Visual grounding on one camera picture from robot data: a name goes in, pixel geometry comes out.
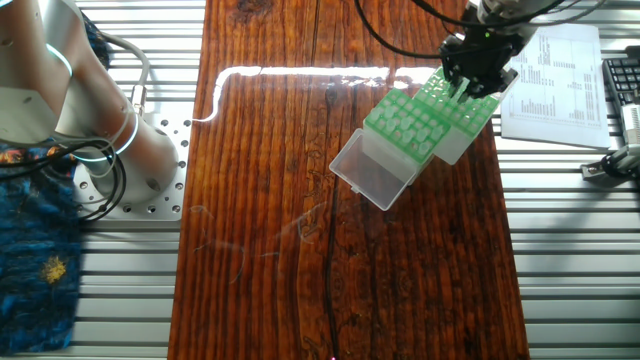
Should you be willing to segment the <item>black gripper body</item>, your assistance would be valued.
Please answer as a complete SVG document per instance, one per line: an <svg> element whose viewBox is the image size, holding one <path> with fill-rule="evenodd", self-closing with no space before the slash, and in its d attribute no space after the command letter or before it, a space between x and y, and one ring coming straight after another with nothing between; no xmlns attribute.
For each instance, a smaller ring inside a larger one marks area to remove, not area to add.
<svg viewBox="0 0 640 360"><path fill-rule="evenodd" d="M485 31L449 35L439 48L443 64L456 71L498 71L513 50L507 38Z"/></svg>

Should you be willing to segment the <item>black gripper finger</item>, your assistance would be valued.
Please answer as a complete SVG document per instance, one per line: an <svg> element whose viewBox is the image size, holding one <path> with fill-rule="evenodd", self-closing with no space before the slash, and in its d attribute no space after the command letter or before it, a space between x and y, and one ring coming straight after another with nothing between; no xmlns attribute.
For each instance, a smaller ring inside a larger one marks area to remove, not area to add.
<svg viewBox="0 0 640 360"><path fill-rule="evenodd" d="M449 83L450 94L456 94L464 85L464 76L459 65L443 65L445 80Z"/></svg>
<svg viewBox="0 0 640 360"><path fill-rule="evenodd" d="M495 93L503 93L518 77L519 73L510 67L499 71L490 71L487 75L470 79L467 85L467 95L474 99L480 99Z"/></svg>

